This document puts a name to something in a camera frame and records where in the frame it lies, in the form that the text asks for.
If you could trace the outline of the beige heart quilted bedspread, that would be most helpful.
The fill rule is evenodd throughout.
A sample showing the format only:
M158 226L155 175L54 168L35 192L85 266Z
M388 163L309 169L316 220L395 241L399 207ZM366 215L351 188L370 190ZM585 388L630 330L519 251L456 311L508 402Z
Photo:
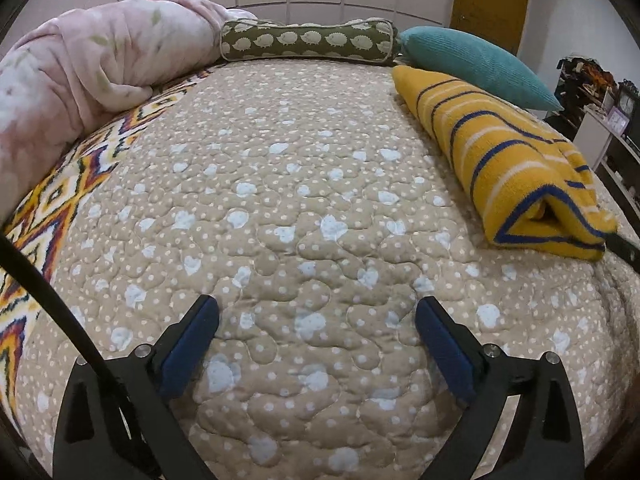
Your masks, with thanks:
M418 478L461 414L422 296L511 356L555 352L588 458L639 369L637 274L490 246L387 67L216 67L78 208L50 281L108 358L216 298L172 409L221 479Z

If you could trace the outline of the shelf with piled clothes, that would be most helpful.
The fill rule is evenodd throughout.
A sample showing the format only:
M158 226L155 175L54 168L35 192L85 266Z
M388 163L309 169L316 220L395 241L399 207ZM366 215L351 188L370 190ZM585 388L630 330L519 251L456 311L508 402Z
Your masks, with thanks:
M600 108L606 92L615 93L617 84L612 73L604 70L593 58L567 56L556 66L560 72L554 96L562 108L550 112L544 121L567 139L574 140L589 104Z

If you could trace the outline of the yellow blue striped sweater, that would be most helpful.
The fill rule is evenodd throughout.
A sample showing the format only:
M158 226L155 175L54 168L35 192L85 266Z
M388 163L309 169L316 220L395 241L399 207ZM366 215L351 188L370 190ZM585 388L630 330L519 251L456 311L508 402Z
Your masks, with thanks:
M576 146L525 110L451 75L398 65L396 91L439 146L489 243L597 261L615 217Z

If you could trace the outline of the olive hedgehog bolster pillow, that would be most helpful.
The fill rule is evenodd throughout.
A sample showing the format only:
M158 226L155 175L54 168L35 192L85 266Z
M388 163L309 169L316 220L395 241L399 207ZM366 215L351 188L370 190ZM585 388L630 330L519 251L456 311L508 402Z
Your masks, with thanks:
M219 45L221 56L228 62L329 58L388 65L400 50L397 29L385 18L355 18L337 25L239 18L224 24Z

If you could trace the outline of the white tv cabinet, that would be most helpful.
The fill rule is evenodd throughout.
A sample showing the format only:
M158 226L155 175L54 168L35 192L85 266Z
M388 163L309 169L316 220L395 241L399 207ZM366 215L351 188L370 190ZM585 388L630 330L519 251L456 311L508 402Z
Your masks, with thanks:
M639 233L639 154L591 105L573 143Z

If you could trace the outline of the pink floral fleece blanket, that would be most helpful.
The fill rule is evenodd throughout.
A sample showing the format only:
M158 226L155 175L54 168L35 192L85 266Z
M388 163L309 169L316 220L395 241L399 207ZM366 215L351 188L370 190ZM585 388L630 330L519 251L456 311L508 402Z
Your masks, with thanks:
M1 215L8 218L82 136L220 57L247 11L209 0L122 0L70 10L1 61Z

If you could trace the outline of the colourful geometric patterned blanket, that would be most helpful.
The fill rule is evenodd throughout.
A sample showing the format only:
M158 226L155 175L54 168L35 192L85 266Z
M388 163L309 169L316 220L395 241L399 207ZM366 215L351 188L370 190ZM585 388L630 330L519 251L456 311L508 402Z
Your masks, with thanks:
M50 280L78 208L112 173L140 136L165 110L214 72L213 66L163 84L152 98L125 110L72 144L1 227L1 233ZM15 429L15 390L24 347L40 307L8 274L1 274L1 414Z

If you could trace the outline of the purple square clock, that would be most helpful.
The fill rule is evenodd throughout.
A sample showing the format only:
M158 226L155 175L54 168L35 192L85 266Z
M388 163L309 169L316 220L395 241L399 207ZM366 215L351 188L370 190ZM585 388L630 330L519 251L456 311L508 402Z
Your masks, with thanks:
M629 124L629 118L619 108L613 106L608 112L605 122L616 136L622 136Z

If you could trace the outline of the teal knitted pillow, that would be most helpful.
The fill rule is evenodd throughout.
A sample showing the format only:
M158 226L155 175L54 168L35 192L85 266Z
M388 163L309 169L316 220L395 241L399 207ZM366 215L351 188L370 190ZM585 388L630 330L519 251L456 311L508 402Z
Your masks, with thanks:
M562 105L515 55L461 30L414 26L400 34L401 52L422 70L448 74L528 110L558 112Z

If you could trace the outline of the dark ornate table clock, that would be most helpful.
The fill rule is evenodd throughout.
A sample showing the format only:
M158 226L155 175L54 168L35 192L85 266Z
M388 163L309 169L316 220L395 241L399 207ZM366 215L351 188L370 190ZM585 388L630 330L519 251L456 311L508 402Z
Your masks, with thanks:
M634 110L639 102L639 89L628 79L618 84L616 107L629 119L634 117Z

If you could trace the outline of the pink rounded headboard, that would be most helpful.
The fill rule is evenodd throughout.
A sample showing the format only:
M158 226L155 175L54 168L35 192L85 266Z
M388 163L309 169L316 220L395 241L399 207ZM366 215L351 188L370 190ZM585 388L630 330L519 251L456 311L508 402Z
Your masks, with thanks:
M90 9L93 6L117 1L120 0L28 0L1 41L1 56L5 56L28 32L51 18L56 18L69 10Z

